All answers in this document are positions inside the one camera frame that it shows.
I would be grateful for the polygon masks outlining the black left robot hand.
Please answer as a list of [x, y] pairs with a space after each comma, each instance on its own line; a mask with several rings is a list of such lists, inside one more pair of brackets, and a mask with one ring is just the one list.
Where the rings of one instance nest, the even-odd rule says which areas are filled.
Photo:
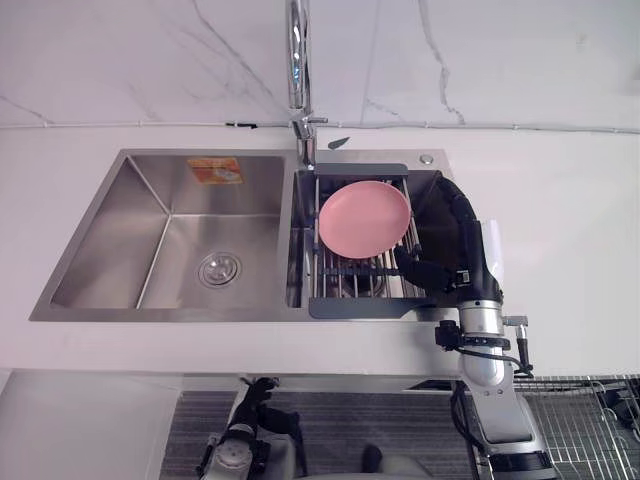
[[300, 439], [300, 416], [298, 413], [287, 413], [266, 404], [272, 397], [272, 391], [279, 385], [279, 380], [273, 377], [260, 377], [254, 380], [244, 379], [247, 386], [244, 397], [235, 408], [229, 427], [244, 425], [256, 435], [258, 428], [271, 433], [289, 435], [293, 439]]

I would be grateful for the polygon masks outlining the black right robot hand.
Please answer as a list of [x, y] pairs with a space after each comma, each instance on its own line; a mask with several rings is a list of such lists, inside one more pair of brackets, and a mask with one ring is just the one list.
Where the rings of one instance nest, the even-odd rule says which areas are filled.
[[488, 268], [481, 223], [469, 199], [453, 181], [440, 173], [435, 175], [425, 197], [440, 200], [446, 217], [453, 222], [454, 238], [447, 250], [454, 255], [455, 265], [449, 267], [427, 259], [427, 241], [421, 240], [419, 257], [403, 246], [394, 248], [401, 276], [429, 294], [455, 292], [460, 302], [478, 300], [500, 304], [503, 293], [499, 281]]

